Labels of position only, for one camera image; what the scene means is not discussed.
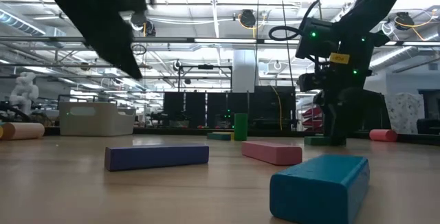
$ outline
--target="cylinder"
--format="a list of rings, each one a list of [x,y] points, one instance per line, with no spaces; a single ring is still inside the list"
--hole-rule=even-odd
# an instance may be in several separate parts
[[[248,140],[248,115],[236,113],[234,115],[234,139],[236,141]]]
[[[2,125],[3,140],[39,139],[44,135],[44,126],[40,123],[5,123]]]
[[[396,142],[397,133],[392,130],[372,130],[370,131],[370,139],[378,142]]]

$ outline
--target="yellow label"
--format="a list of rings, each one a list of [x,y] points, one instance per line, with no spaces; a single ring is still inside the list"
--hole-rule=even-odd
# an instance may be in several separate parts
[[[341,63],[341,64],[349,64],[349,61],[350,61],[350,55],[338,54],[338,53],[330,54],[330,62]]]

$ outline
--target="tan cylinder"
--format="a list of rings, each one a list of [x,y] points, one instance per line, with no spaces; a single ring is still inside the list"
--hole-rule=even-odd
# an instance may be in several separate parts
[[[5,123],[2,125],[3,140],[39,139],[44,135],[44,126],[39,123]]]

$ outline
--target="white pillar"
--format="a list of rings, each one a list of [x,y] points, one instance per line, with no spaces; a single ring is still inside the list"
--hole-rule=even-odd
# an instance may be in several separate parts
[[[254,84],[258,84],[259,80],[258,71],[255,74],[255,62],[254,50],[239,49],[234,51],[234,60],[232,61],[232,92],[254,92]]]

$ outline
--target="ceiling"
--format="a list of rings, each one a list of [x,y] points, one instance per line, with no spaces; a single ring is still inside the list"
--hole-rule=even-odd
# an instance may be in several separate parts
[[[148,17],[152,20],[156,27],[157,37],[191,37],[191,38],[264,38],[268,39],[268,31],[276,25],[283,25],[283,8],[285,11],[286,22],[289,25],[298,26],[299,21],[303,18],[305,10],[310,6],[314,0],[157,0],[156,8],[149,8]],[[337,21],[344,11],[351,7],[355,0],[322,0],[320,10],[314,8],[312,14],[316,18],[321,18],[326,21]],[[11,13],[23,19],[24,21],[34,25],[35,27],[56,27],[64,32],[66,36],[81,36],[80,32],[74,27],[72,22],[65,17],[60,19],[58,15],[63,11],[54,3],[54,0],[0,0],[0,9],[8,9]],[[397,12],[408,12],[417,24],[424,24],[418,27],[418,32],[422,34],[424,31],[431,30],[436,27],[439,22],[438,16],[440,11],[438,0],[397,0],[393,9],[389,14],[390,19],[396,17]],[[251,9],[254,15],[258,15],[259,29],[252,30],[245,29],[238,22],[237,17],[244,9]],[[129,19],[129,13],[121,14]],[[390,24],[380,23],[373,31],[384,29],[389,33],[394,41],[419,41],[420,38],[413,30],[400,31],[393,29]],[[0,35],[2,36],[27,36],[27,34],[0,23]],[[0,47],[0,56],[3,61],[9,63],[33,63],[50,65],[54,64],[55,54],[57,59],[62,58],[62,62],[68,65],[75,65],[80,63],[90,63],[102,65],[105,61],[98,59],[98,56],[93,51],[85,49],[80,43],[68,43],[65,49],[56,52],[55,48],[49,47],[42,43],[12,43],[21,49],[19,56],[12,57],[11,53],[17,52],[16,48],[10,47],[11,43],[2,44]],[[190,47],[196,45],[185,44],[171,44],[171,49],[167,43],[147,44],[148,48],[158,48],[148,50],[147,53],[137,56],[138,62],[150,65],[152,69],[143,69],[145,76],[157,77],[145,79],[139,82],[143,88],[140,90],[150,89],[154,91],[175,91],[176,80],[172,78],[176,76],[176,71],[173,71],[173,63],[179,59],[183,65],[199,65],[212,64],[228,66],[232,64],[233,51],[237,46],[220,45],[220,46],[201,46],[194,51],[190,51]],[[264,77],[274,78],[288,78],[289,77],[289,59],[287,57],[287,50],[285,48],[260,46],[258,49],[258,61],[267,65],[262,67],[261,84],[275,84],[275,80],[264,80]],[[392,52],[396,50],[395,47],[383,47],[375,50],[375,53]],[[291,47],[290,55],[292,75],[297,77],[302,73],[313,70],[313,63],[308,60],[301,60],[294,58],[295,46]],[[423,54],[421,57],[433,56]],[[411,58],[405,62],[405,65],[416,63],[416,58]],[[405,66],[396,63],[390,70],[396,70],[399,67]],[[130,85],[124,83],[119,85],[118,81],[107,78],[99,78],[105,76],[108,72],[113,72],[110,69],[91,68],[84,71],[79,68],[50,68],[52,73],[56,76],[63,75],[64,79],[77,83],[89,83],[100,85],[106,90],[116,90],[121,88],[130,89]],[[225,91],[228,90],[230,81],[226,75],[218,70],[206,71],[194,69],[186,74],[186,77],[204,77],[205,79],[198,79],[192,81],[191,85],[183,85],[186,89],[192,91],[194,88],[209,91]],[[85,78],[83,76],[93,76],[93,78]],[[164,76],[169,77],[168,80],[159,80]],[[290,85],[289,80],[278,80],[278,85]],[[131,86],[132,89],[137,89],[138,85]]]

